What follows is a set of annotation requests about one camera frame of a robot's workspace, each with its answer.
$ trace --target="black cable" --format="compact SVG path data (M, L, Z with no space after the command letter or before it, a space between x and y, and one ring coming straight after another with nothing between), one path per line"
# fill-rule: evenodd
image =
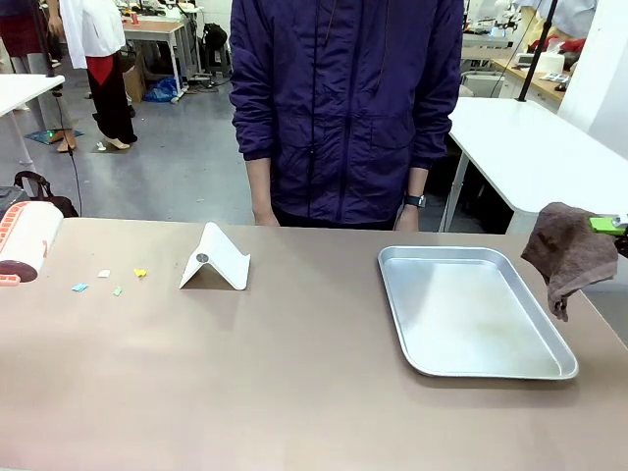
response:
M536 10L539 10L539 8L541 7L541 3L542 2L543 2L543 0L539 0L539 5L537 5ZM536 13L534 15L532 15L532 18L530 19L530 22L528 22L528 25L526 26L526 30L523 31L523 35L521 36L521 39L519 39L519 43L517 44L517 47L515 47L513 49L512 55L510 56L510 59L508 59L508 62L506 63L506 65L503 68L503 70L501 71L501 74L499 74L499 78L495 82L495 86L493 87L493 91L491 92L491 95L489 96L489 98L493 98L493 94L495 93L495 90L497 90L497 86L499 85L499 82L503 78L503 75L506 73L506 70L508 69L508 67L510 67L510 63L512 62L512 59L514 59L514 56L517 54L517 51L519 50L519 46L521 46L521 43L523 42L523 39L526 37L526 34L528 33L528 29L530 29L530 26L532 25L532 21L535 18L536 18Z
M39 47L41 49L41 53L43 55L44 61L46 63L46 69L48 73L47 77L53 78L55 77L54 69L52 67L52 62L50 62L50 54L48 51L48 42L46 40L45 31L43 31L43 26L41 24L41 12L39 10L39 2L36 0L32 0L30 3L32 17L34 20L35 32L37 33L37 41L39 42ZM61 105L59 104L59 98L61 95L61 89L63 85L59 84L52 89L52 96L56 98L57 108L59 108L59 117L60 117L60 125L61 132L63 133L63 137L68 143L68 137L66 135L66 127L63 124L63 111L61 110ZM78 190L78 214L82 216L82 197L80 195L80 185L79 185L79 172L77 171L77 163L75 162L74 151L70 144L68 143L68 153L70 154L70 158L72 159L72 165L75 168L75 177L77 178L77 190Z
M57 108L59 109L59 122L61 124L61 132L63 133L63 138L66 140L68 144L68 155L70 155L70 159L72 160L72 166L75 169L75 177L77 179L77 193L78 193L78 215L82 216L82 196L80 195L80 184L79 184L79 171L77 170L77 162L75 161L75 152L72 149L72 146L68 142L68 136L66 135L66 127L63 124L63 110L61 109L61 104L59 103L59 98L61 98L61 91L54 91L52 95L56 98Z

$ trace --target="cable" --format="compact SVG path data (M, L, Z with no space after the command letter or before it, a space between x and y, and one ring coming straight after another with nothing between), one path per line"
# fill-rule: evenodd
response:
M78 215L82 216L82 196L80 195L80 184L79 184L79 171L77 170L77 162L75 161L75 152L72 149L72 146L68 142L68 136L66 135L66 127L63 124L63 111L61 109L61 104L59 103L59 98L61 97L61 91L54 91L52 95L56 98L57 108L59 109L59 122L61 124L61 132L63 133L63 138L66 140L68 144L68 155L70 155L70 159L72 159L72 166L75 169L75 177L77 179L77 193L78 193Z
M543 2L543 0L539 0L539 4L537 5L536 10L539 10L539 8L541 7L541 3L542 2ZM521 43L523 42L523 39L526 37L526 34L528 33L528 29L530 29L530 26L532 25L532 21L535 18L536 18L536 15L532 15L532 18L530 19L530 22L528 22L528 25L526 26L525 31L523 31L523 35L521 36L521 39L519 39L519 43L517 44L517 47L515 47L513 49L512 55L510 56L510 59L508 59L508 62L506 63L506 65L503 68L503 70L501 71L501 74L499 74L499 78L495 82L495 86L493 87L493 91L491 92L491 95L489 96L489 98L493 98L493 94L495 93L495 90L497 90L497 86L499 85L499 82L503 78L503 75L506 73L506 69L508 69L508 67L510 67L510 63L512 62L512 59L514 59L514 56L517 54L517 51L519 50L519 47L521 46Z

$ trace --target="brown table surface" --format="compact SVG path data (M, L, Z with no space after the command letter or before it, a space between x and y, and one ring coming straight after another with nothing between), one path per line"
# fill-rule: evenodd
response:
M582 294L557 323L573 382L427 378L402 357L380 249L501 250L545 305L523 239L226 227L249 288L178 290L201 229L67 220L39 280L0 290L0 466L627 469L628 351Z
M521 81L525 80L526 76L528 75L527 70L520 71L518 69L513 69L512 66L506 67L506 65L508 64L508 59L493 59L492 62L497 66L498 69L506 69L507 74L515 76ZM567 76L571 75L568 72L563 73ZM565 97L565 92L554 90L555 87L558 85L558 83L556 83L555 81L541 80L541 77L543 77L544 75L545 74L534 74L531 83L532 88L535 88L537 91L540 91L543 95L548 96L557 103L562 103L562 99Z
M131 20L125 19L123 22L123 29L125 31L139 31L139 32L163 32L163 33L171 33L175 32L180 27L184 27L185 24L183 22L179 22L177 20L164 21L164 22L154 22L149 20L143 20L141 17L139 18L139 24L134 25Z

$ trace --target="black pole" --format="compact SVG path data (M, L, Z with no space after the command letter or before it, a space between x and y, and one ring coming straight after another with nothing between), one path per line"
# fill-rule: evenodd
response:
M37 40L39 41L39 49L43 53L44 60L46 61L46 69L48 70L47 77L55 77L55 72L52 69L52 62L50 61L50 54L48 51L48 40L46 33L41 25L42 13L39 10L39 2L37 0L30 0L30 12L32 13L32 20L35 25L35 31L37 33Z
M534 72L537 69L537 65L539 64L541 53L543 52L543 48L546 45L546 41L548 40L548 34L550 33L550 28L551 28L551 20L553 19L553 13L556 10L557 4L558 4L558 0L551 0L551 5L549 6L548 17L546 18L546 22L543 25L543 31L541 32L541 37L539 38L539 45L537 46L537 49L534 51L532 64L530 64L528 75L526 76L526 79L523 82L523 87L521 88L521 94L519 95L519 98L517 98L517 101L526 101L526 95L528 94L530 83L532 83L532 78L534 77Z

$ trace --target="purple jacket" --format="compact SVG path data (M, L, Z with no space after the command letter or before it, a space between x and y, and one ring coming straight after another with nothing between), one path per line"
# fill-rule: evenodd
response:
M393 217L429 169L460 84L461 0L234 0L231 95L273 204L358 224Z

